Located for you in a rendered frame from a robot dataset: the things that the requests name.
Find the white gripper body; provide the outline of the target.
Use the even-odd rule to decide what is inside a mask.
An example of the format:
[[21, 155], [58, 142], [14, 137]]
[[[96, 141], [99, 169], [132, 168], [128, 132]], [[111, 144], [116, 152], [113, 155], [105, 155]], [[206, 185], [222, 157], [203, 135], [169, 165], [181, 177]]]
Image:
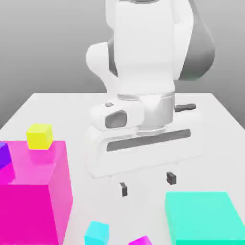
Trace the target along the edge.
[[151, 136], [137, 136], [130, 129], [101, 132], [90, 126], [85, 139], [88, 171], [94, 178], [179, 163], [203, 154], [201, 124]]

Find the small cyan cube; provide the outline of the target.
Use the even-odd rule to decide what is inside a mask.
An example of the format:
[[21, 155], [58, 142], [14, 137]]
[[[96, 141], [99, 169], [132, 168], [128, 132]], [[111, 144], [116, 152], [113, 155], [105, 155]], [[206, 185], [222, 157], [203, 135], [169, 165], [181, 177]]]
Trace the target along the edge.
[[109, 237], [108, 224], [91, 221], [84, 235], [85, 245], [108, 245]]

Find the small magenta cube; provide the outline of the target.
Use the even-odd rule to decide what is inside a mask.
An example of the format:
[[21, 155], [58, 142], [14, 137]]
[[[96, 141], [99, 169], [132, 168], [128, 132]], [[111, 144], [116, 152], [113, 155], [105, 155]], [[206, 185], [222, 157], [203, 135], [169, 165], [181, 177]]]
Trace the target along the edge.
[[128, 245], [153, 245], [147, 235], [131, 241]]

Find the small yellow cube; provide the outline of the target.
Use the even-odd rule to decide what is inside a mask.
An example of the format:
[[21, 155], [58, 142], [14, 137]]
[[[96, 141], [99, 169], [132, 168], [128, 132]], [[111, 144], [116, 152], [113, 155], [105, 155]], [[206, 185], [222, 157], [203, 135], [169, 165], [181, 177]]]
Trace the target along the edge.
[[26, 138], [30, 150], [48, 150], [53, 142], [52, 125], [34, 123], [26, 131]]

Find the small purple cube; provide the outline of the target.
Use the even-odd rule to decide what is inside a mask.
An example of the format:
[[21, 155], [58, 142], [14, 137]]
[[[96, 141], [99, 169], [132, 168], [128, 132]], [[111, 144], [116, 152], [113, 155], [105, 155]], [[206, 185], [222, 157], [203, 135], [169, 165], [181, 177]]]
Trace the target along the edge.
[[5, 167], [11, 162], [11, 154], [8, 144], [0, 142], [0, 169]]

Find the large turquoise box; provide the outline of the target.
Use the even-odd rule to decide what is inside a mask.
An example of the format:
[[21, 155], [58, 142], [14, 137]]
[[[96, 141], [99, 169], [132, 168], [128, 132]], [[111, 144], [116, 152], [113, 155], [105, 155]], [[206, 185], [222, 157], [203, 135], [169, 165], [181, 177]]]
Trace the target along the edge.
[[245, 225], [226, 192], [167, 192], [172, 245], [245, 245]]

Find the large magenta box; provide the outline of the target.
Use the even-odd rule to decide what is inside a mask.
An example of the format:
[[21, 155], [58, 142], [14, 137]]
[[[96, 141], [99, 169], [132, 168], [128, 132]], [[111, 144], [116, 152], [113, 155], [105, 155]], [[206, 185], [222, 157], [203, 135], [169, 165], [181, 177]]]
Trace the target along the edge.
[[8, 141], [0, 169], [0, 245], [63, 245], [73, 204], [65, 141], [30, 150]]

